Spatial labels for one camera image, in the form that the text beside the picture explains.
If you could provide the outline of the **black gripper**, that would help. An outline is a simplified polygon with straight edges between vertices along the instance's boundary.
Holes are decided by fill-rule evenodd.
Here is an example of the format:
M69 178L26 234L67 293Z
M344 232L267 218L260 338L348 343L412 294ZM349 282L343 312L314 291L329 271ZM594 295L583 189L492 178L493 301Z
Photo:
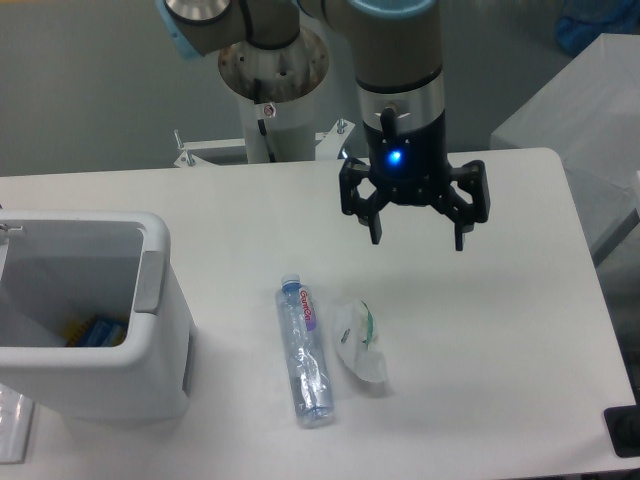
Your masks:
M376 127L365 127L365 138L371 168L348 157L338 175L342 213L355 215L368 228L371 243L378 245L382 236L379 212L384 207L378 192L398 205L424 206L435 198L433 206L453 223L455 250L462 252L465 235L476 224L488 221L490 195L483 161L450 166L445 115L440 114L426 126L403 132L399 114L394 108L386 108ZM377 190L363 198L359 187L369 179L369 174Z

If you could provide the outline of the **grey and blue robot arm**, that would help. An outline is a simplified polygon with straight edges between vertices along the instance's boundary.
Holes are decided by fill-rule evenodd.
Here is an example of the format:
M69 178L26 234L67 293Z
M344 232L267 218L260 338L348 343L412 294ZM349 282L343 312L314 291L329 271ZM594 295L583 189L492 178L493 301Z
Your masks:
M216 54L220 75L247 106L247 152L260 162L313 151L300 103L324 80L322 40L307 15L341 35L352 56L369 158L346 157L341 209L378 243L388 204L430 206L454 226L457 247L489 217L483 162L447 158L436 1L160 1L157 10L187 58Z

